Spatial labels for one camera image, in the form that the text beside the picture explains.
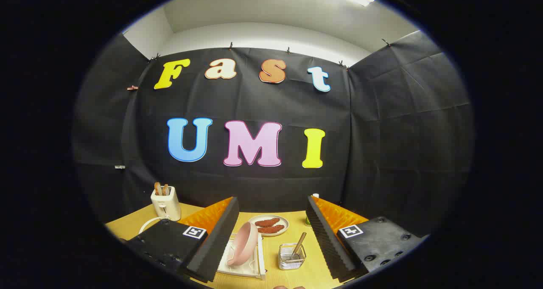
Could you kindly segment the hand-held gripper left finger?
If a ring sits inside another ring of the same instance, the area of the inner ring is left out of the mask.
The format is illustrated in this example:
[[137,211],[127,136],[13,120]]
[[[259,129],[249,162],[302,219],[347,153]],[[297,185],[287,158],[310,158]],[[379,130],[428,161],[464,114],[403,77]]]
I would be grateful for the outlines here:
[[238,199],[229,197],[180,221],[162,219],[125,245],[158,268],[207,283],[215,279],[238,215]]

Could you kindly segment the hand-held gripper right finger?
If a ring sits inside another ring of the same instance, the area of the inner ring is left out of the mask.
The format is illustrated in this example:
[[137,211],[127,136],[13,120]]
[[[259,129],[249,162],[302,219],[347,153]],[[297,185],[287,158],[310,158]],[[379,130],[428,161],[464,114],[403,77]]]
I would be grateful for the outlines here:
[[316,196],[307,200],[307,218],[331,277],[342,283],[382,270],[426,239],[387,217],[368,219]]

